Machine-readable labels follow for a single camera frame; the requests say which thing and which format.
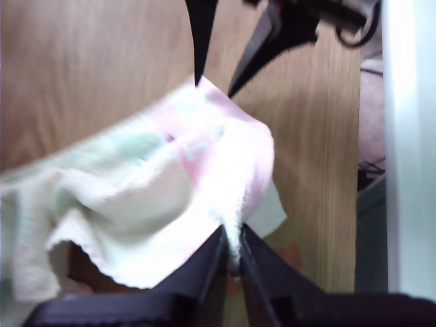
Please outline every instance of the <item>cable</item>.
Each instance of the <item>cable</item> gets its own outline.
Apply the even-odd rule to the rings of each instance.
[[[373,8],[373,20],[371,22],[371,25],[369,26],[369,30],[368,33],[362,37],[362,39],[360,39],[359,42],[356,43],[351,43],[348,42],[346,39],[343,38],[342,36],[342,28],[337,27],[336,28],[336,35],[338,37],[338,40],[342,43],[342,45],[346,46],[347,48],[359,48],[361,46],[364,46],[366,43],[368,43],[368,41],[370,39],[373,38],[376,30],[377,30],[377,26],[379,24],[379,20],[380,20],[380,13],[382,11],[382,0],[377,1],[377,3],[374,5]]]
[[[379,158],[379,159],[376,159],[376,160],[372,161],[372,163],[375,164],[375,165],[377,165],[377,164],[380,164],[381,162],[383,162],[383,161],[385,161],[385,160],[386,160],[386,156],[381,157],[381,158]]]
[[[374,163],[367,162],[367,161],[366,161],[365,163],[366,163],[368,166],[374,168],[375,171],[377,171],[377,172],[385,172],[385,170],[384,170],[383,168],[380,168],[380,167],[376,166]]]
[[[359,171],[364,172],[365,174],[369,175],[383,175],[385,171],[377,171],[377,170],[371,170],[371,169],[365,169],[359,166]]]
[[[380,75],[380,76],[383,76],[383,73],[382,73],[382,72],[379,72],[378,70],[371,69],[371,68],[361,67],[361,68],[360,68],[360,71],[361,71],[361,72],[370,73],[370,74],[374,74],[374,75]]]

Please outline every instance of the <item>wooden panel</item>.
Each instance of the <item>wooden panel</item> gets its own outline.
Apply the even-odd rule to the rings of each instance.
[[[261,13],[221,0],[205,75],[227,91]],[[193,69],[183,0],[4,0],[1,164],[41,158],[139,111]],[[352,291],[359,53],[330,27],[286,53],[234,101],[275,138],[274,180],[288,220],[267,238],[328,291]],[[246,325],[241,288],[226,306]]]

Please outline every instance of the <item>towel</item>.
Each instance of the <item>towel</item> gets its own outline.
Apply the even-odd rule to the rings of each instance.
[[[70,242],[117,283],[152,288],[223,224],[230,268],[239,233],[285,219],[265,124],[203,78],[89,140],[0,178],[1,278],[16,300],[62,294]]]

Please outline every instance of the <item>pink fabric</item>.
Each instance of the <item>pink fabric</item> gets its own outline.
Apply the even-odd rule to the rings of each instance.
[[[196,91],[201,93],[207,102],[210,102],[218,109],[223,116],[232,117],[240,121],[249,123],[252,130],[250,139],[241,146],[241,153],[254,152],[256,160],[253,169],[254,175],[247,186],[245,201],[242,208],[243,220],[250,216],[258,207],[260,200],[264,197],[274,166],[274,143],[268,126],[254,119],[245,111],[240,109],[231,99],[228,98],[221,90],[205,77],[202,77]],[[165,138],[178,138],[192,130],[192,125],[186,126],[180,117],[183,111],[178,105],[170,105],[166,100],[164,104],[158,104],[154,110],[147,115],[148,118],[154,120],[160,127],[161,134]],[[192,140],[191,147],[198,147],[200,150],[196,153],[198,160],[188,160],[186,153],[180,149],[181,160],[192,178],[195,185],[198,186],[198,181],[203,174],[207,173],[208,164],[214,159],[214,144],[213,140],[206,133],[201,137]]]

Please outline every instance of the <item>white towel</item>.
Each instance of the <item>white towel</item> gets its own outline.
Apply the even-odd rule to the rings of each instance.
[[[2,175],[1,278],[12,274],[19,301],[67,285],[65,241],[117,283],[144,289],[221,224],[237,267],[242,222],[260,236],[283,222],[269,129],[205,78],[197,89],[191,80],[93,139]],[[56,260],[57,245],[66,252]]]

